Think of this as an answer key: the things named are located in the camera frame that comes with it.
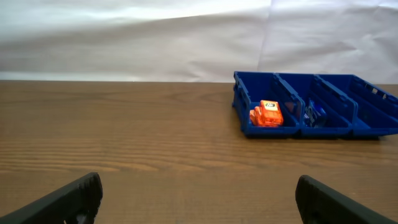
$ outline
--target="empty blue bin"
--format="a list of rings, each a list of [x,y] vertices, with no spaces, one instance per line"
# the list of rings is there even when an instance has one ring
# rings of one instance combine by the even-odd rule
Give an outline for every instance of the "empty blue bin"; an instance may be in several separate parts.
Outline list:
[[[355,75],[319,75],[358,104],[354,136],[398,134],[398,99]]]
[[[338,137],[347,136],[352,131],[352,122],[357,109],[356,103],[332,84],[317,75],[278,73],[308,105],[311,98],[319,103],[327,113],[327,121],[323,127],[312,128],[305,124],[305,107],[302,108],[300,129],[302,136]]]
[[[297,93],[274,73],[235,72],[234,101],[241,130],[247,136],[288,136],[299,131],[303,101]],[[259,106],[261,100],[277,101],[284,117],[278,128],[254,126],[250,110]]]

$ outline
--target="wooden surface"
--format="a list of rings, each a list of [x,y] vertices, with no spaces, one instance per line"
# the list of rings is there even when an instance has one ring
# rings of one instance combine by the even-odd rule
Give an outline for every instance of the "wooden surface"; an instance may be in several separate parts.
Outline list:
[[[232,88],[0,82],[0,216],[97,171],[98,224],[301,223],[302,174],[398,221],[398,136],[246,139]]]

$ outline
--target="wood grain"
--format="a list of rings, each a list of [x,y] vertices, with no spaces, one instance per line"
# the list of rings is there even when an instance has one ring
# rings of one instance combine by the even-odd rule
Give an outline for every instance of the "wood grain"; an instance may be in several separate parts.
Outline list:
[[[0,82],[0,215],[97,171],[99,224],[300,223],[309,174],[398,221],[398,136],[246,139],[232,87]]]

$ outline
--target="wooden table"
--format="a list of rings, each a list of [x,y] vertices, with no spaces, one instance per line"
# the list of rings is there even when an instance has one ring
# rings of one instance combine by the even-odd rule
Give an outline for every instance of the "wooden table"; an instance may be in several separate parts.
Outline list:
[[[246,139],[232,88],[1,82],[0,216],[97,171],[99,224],[301,223],[302,174],[398,221],[398,136]]]

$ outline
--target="dark blue packet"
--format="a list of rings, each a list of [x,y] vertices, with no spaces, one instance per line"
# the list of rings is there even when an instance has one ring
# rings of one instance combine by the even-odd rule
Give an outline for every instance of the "dark blue packet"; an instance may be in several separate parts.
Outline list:
[[[308,98],[305,107],[304,123],[311,128],[322,128],[328,120],[328,115],[321,105]]]

